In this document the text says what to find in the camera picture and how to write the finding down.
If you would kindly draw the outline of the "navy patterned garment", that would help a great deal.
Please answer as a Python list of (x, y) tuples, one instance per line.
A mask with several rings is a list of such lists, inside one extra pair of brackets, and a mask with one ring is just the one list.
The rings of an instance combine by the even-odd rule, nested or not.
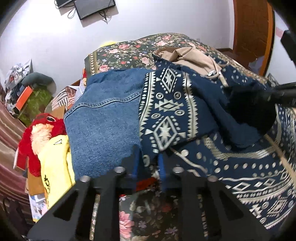
[(193, 69), (155, 56), (139, 103), (139, 137), (144, 163), (157, 165), (168, 153), (185, 170), (216, 176), (264, 227), (276, 232), (295, 206), (295, 115), (279, 104), (246, 109), (263, 132), (238, 123), (226, 110), (227, 87), (270, 89), (221, 59), (213, 70)]

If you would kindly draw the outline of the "striped curtain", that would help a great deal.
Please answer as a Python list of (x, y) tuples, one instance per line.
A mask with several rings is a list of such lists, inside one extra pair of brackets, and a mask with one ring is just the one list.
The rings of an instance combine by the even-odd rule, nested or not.
[(26, 222), (33, 224), (29, 197), (25, 193), (26, 178), (20, 169), (14, 169), (14, 158), (25, 126), (7, 111), (4, 106), (6, 93), (1, 88), (0, 112), (0, 160), (1, 160), (1, 199), (19, 202)]

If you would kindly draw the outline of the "brown wooden door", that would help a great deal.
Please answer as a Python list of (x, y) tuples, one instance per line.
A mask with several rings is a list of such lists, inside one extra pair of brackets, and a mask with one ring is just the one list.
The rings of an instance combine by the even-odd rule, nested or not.
[(271, 57), (274, 38), (274, 11), (268, 1), (236, 0), (234, 5), (233, 53), (238, 62), (250, 69), (249, 63), (261, 60), (258, 74), (264, 76)]

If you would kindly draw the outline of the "red garment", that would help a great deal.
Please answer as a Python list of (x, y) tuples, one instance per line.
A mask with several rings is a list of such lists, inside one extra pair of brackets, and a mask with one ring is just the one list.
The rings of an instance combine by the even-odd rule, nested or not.
[(144, 180), (137, 181), (135, 192), (149, 191), (158, 185), (158, 179), (154, 177), (146, 178)]

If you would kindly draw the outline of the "red plush toy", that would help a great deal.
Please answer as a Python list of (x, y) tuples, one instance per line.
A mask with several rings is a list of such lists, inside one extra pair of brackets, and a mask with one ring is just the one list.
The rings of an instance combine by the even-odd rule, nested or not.
[(33, 176), (41, 176), (38, 154), (51, 138), (59, 135), (66, 135), (63, 119), (49, 113), (38, 114), (31, 125), (25, 129), (18, 144), (16, 166), (23, 170), (28, 168)]

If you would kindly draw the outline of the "blue denim jeans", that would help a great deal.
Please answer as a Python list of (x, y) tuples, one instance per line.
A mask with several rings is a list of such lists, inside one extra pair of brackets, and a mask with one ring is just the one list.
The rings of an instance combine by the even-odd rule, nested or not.
[(76, 179), (96, 178), (121, 164), (139, 145), (138, 106), (149, 69), (95, 74), (64, 115)]

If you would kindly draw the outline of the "beige garment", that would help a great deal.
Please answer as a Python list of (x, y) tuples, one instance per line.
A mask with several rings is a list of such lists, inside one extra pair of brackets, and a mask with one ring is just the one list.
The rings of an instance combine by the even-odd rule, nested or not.
[(152, 54), (174, 64), (189, 67), (208, 79), (218, 77), (224, 87), (229, 86), (222, 74), (222, 68), (226, 65), (218, 64), (211, 56), (196, 48), (161, 47), (153, 51)]

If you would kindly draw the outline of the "green patterned cloth pile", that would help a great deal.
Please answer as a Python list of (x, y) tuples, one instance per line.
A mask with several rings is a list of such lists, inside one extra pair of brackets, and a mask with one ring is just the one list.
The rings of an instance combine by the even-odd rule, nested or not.
[(45, 112), (45, 108), (52, 98), (51, 92), (45, 87), (34, 89), (17, 118), (28, 127), (38, 114)]

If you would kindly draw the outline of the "orange box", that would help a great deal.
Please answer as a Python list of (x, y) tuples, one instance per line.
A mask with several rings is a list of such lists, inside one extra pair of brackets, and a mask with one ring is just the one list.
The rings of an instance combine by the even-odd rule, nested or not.
[(32, 93), (33, 93), (33, 90), (31, 89), (31, 87), (26, 86), (24, 91), (21, 93), (18, 100), (16, 101), (15, 109), (20, 111)]

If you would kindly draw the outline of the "grey cushion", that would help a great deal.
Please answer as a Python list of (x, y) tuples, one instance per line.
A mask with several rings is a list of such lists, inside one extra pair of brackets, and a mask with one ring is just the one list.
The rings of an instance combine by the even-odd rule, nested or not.
[(57, 89), (53, 78), (38, 72), (30, 73), (26, 77), (24, 77), (22, 80), (22, 85), (24, 87), (30, 86), (32, 88), (36, 88), (37, 86), (44, 86), (52, 94), (54, 94)]

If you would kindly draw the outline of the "floral bedspread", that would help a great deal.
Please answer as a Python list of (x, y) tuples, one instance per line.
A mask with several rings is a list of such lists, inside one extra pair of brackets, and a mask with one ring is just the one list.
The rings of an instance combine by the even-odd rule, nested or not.
[(147, 68), (155, 70), (152, 52), (160, 47), (193, 47), (211, 56), (217, 63), (238, 69), (246, 75), (266, 84), (267, 79), (247, 70), (232, 58), (200, 41), (184, 34), (162, 33), (119, 43), (107, 44), (90, 53), (84, 60), (83, 77), (90, 78), (100, 72), (113, 69)]

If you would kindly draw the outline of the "small black wall monitor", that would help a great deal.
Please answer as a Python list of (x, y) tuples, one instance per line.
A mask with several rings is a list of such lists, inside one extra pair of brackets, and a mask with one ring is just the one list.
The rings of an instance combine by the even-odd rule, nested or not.
[(115, 6), (114, 0), (75, 0), (75, 9), (79, 19), (84, 19), (95, 13), (99, 13), (101, 17), (107, 20), (106, 12), (109, 8)]

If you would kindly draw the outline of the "black wall television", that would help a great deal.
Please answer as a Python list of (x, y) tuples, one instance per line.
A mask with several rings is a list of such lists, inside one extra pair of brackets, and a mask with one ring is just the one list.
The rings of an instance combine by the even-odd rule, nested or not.
[(58, 9), (64, 8), (67, 4), (71, 3), (72, 0), (55, 0), (54, 3)]

